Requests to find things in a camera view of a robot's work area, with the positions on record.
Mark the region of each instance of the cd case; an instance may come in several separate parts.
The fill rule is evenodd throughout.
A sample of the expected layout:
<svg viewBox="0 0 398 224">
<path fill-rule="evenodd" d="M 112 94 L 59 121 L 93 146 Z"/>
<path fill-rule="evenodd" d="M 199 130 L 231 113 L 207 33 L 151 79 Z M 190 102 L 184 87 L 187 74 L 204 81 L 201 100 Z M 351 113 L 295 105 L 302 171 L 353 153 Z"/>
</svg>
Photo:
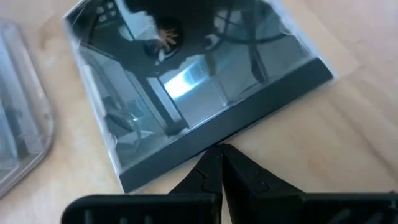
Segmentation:
<svg viewBox="0 0 398 224">
<path fill-rule="evenodd" d="M 53 126 L 21 33 L 0 19 L 0 197 L 43 159 Z"/>
<path fill-rule="evenodd" d="M 278 1 L 82 1 L 65 23 L 125 192 L 333 79 Z"/>
</svg>

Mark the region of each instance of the plastic packaging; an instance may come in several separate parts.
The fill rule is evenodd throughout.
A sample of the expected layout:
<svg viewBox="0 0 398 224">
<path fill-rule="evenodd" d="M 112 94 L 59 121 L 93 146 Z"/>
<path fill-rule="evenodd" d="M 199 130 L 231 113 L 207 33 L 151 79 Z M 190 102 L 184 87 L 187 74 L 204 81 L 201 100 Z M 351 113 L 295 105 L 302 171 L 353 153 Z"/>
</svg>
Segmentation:
<svg viewBox="0 0 398 224">
<path fill-rule="evenodd" d="M 0 20 L 0 197 L 44 157 L 53 126 L 21 33 Z"/>
<path fill-rule="evenodd" d="M 95 0 L 65 16 L 125 191 L 333 78 L 275 8 L 260 0 Z"/>
</svg>

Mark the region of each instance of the light wood surface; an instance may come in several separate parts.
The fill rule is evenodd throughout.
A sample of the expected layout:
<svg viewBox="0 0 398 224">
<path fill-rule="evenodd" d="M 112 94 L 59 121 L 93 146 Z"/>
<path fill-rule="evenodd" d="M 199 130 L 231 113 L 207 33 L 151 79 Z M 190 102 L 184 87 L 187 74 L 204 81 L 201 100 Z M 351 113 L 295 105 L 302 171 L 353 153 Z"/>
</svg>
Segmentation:
<svg viewBox="0 0 398 224">
<path fill-rule="evenodd" d="M 121 193 L 61 25 L 75 3 L 0 0 L 0 16 L 21 25 L 57 119 L 48 156 L 0 199 L 0 223 L 58 223 L 78 197 Z M 284 4 L 342 77 L 230 143 L 307 192 L 397 190 L 398 1 Z M 141 192 L 167 193 L 195 161 Z"/>
</svg>

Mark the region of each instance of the wooden table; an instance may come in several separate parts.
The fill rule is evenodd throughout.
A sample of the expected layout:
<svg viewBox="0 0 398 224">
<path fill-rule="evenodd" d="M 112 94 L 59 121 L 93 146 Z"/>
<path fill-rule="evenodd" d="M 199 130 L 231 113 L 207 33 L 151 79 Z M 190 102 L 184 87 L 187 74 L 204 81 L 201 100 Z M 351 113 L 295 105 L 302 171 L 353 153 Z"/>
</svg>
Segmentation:
<svg viewBox="0 0 398 224">
<path fill-rule="evenodd" d="M 283 1 L 341 78 L 230 143 L 307 192 L 397 190 L 398 1 Z M 58 223 L 78 197 L 121 193 L 61 25 L 74 4 L 0 0 L 1 17 L 22 27 L 57 120 L 48 156 L 0 199 L 0 223 Z M 194 164 L 142 192 L 168 192 Z"/>
</svg>

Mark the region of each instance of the black plastic object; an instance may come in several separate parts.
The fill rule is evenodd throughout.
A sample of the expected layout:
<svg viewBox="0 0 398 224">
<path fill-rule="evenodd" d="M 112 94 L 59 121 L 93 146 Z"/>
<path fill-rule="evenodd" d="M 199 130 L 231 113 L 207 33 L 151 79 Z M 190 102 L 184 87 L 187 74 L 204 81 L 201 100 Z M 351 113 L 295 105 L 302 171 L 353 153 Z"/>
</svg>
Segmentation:
<svg viewBox="0 0 398 224">
<path fill-rule="evenodd" d="M 307 194 L 226 144 L 209 148 L 168 195 L 83 197 L 62 223 L 221 223 L 222 182 L 233 224 L 398 223 L 396 194 Z"/>
<path fill-rule="evenodd" d="M 278 1 L 86 0 L 66 16 L 124 192 L 333 79 L 267 2 Z"/>
</svg>

